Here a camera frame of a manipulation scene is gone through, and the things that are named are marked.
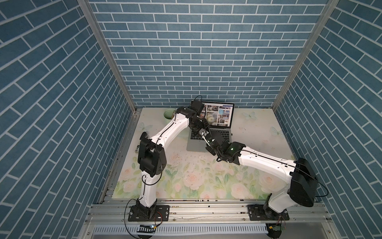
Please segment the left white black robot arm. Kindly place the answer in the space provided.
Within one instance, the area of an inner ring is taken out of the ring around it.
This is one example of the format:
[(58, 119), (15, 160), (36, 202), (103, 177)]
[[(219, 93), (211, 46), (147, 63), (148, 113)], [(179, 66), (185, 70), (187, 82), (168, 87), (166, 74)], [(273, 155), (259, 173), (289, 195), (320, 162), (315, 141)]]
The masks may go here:
[(209, 132), (206, 119), (199, 117), (199, 113), (181, 107), (175, 111), (173, 119), (156, 135), (149, 137), (142, 134), (138, 152), (138, 164), (142, 171), (143, 189), (139, 196), (139, 203), (145, 208), (151, 208), (157, 202), (156, 188), (167, 164), (167, 149), (178, 134), (186, 128), (198, 133), (200, 130)]

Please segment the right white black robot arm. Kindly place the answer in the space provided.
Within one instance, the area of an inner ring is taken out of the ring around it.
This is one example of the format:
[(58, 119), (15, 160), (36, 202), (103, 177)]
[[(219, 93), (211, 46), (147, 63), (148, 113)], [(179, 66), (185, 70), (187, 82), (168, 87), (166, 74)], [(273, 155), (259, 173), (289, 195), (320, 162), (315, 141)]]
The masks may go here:
[(307, 160), (287, 160), (256, 151), (239, 142), (229, 142), (217, 132), (200, 130), (199, 135), (207, 143), (206, 149), (217, 156), (217, 161), (256, 168), (268, 173), (286, 185), (276, 193), (270, 193), (263, 205), (267, 218), (281, 214), (285, 209), (300, 205), (313, 207), (317, 177)]

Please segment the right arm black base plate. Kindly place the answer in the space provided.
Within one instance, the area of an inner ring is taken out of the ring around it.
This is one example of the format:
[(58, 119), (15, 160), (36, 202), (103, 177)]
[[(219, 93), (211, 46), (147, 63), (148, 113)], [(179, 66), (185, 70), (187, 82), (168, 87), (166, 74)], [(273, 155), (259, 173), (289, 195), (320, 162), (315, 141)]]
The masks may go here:
[(265, 207), (263, 204), (252, 204), (247, 206), (249, 218), (251, 221), (278, 221), (289, 220), (289, 214), (287, 210), (283, 210), (281, 213), (277, 213)]

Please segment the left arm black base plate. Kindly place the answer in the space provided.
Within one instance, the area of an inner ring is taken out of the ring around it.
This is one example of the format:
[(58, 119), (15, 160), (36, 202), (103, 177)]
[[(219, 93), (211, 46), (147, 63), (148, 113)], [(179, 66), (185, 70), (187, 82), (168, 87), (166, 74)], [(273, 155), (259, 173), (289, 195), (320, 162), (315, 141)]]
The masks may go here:
[(170, 215), (169, 205), (153, 205), (152, 207), (144, 207), (142, 205), (134, 205), (128, 214), (129, 222), (168, 222)]

